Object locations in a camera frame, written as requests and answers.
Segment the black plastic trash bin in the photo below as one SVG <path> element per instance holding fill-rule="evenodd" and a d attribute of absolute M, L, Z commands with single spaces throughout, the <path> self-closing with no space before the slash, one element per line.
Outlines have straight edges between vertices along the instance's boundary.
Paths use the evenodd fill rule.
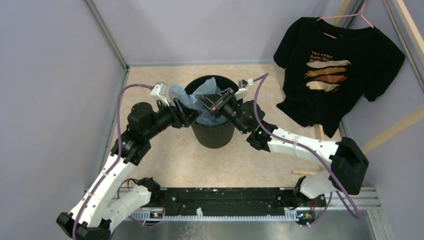
<path fill-rule="evenodd" d="M 188 95 L 193 94 L 205 81 L 215 78 L 216 85 L 220 90 L 231 88 L 234 92 L 239 90 L 237 83 L 220 75 L 205 75 L 191 81 L 185 88 Z M 227 145 L 235 131 L 235 126 L 225 118 L 220 124 L 205 125 L 195 121 L 191 128 L 198 142 L 206 148 L 218 149 Z"/>

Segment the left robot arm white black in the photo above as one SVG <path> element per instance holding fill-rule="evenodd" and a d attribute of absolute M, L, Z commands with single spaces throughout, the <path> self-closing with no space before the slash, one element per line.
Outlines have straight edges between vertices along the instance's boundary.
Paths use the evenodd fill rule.
<path fill-rule="evenodd" d="M 126 130 L 118 136 L 105 166 L 80 202 L 56 219 L 73 240 L 107 240 L 117 226 L 136 209 L 154 207 L 160 202 L 160 185 L 144 178 L 117 200 L 115 194 L 124 180 L 151 149 L 150 140 L 168 127 L 188 128 L 202 114 L 177 98 L 171 105 L 157 102 L 154 111 L 147 102 L 136 103 L 127 116 Z"/>

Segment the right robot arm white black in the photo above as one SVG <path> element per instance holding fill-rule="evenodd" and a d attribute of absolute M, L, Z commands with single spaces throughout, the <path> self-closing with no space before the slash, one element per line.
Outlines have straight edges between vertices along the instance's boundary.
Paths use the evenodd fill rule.
<path fill-rule="evenodd" d="M 230 88 L 195 97 L 212 115 L 225 117 L 242 134 L 248 134 L 251 147 L 292 155 L 324 167 L 319 173 L 300 178 L 293 192 L 297 205 L 307 206 L 314 198 L 335 191 L 350 196 L 360 193 L 369 161 L 353 139 L 320 140 L 286 131 L 264 121 L 265 113 L 256 100 L 239 104 Z"/>

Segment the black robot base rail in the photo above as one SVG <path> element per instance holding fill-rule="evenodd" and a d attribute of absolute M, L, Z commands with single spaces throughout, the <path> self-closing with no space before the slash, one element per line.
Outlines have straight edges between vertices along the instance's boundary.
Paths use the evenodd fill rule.
<path fill-rule="evenodd" d="M 164 222 L 297 222 L 316 219 L 327 205 L 320 195 L 298 199 L 292 188 L 177 188 L 160 190 L 157 199 L 133 212 L 129 219 L 154 226 Z"/>

